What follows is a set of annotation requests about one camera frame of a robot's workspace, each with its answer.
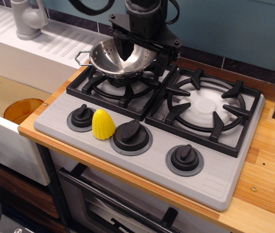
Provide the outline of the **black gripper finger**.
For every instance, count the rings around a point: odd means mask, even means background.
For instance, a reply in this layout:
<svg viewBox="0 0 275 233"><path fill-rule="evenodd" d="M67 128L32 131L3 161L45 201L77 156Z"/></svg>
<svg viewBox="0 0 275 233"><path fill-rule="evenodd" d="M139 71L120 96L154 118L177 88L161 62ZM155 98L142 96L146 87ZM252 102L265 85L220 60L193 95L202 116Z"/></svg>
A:
<svg viewBox="0 0 275 233"><path fill-rule="evenodd" d="M157 53L154 73L155 76L162 76L166 67L171 63L171 57L169 52L160 51Z"/></svg>
<svg viewBox="0 0 275 233"><path fill-rule="evenodd" d="M116 50L123 61L128 60L134 50L134 44L130 41L130 37L124 34L113 35Z"/></svg>

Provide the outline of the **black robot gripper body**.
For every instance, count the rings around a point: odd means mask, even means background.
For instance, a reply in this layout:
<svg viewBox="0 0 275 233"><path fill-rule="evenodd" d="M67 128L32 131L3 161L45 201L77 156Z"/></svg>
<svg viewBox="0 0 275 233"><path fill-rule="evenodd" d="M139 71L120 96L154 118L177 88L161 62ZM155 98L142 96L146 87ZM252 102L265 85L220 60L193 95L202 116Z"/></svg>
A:
<svg viewBox="0 0 275 233"><path fill-rule="evenodd" d="M155 52L167 51L171 61L180 57L181 40L167 27L160 11L150 15L110 14L113 34L124 34L130 37L134 45Z"/></svg>

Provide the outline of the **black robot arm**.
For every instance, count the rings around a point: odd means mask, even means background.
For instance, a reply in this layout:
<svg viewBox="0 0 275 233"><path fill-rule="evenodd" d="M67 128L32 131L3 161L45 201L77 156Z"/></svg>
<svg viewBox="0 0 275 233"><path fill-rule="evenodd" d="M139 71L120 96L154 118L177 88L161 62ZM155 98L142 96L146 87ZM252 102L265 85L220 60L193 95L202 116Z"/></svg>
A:
<svg viewBox="0 0 275 233"><path fill-rule="evenodd" d="M180 57L181 40L167 27L168 1L126 0L126 14L111 14L113 39L122 60L127 60L134 45L156 53L154 72L163 75L167 66Z"/></svg>

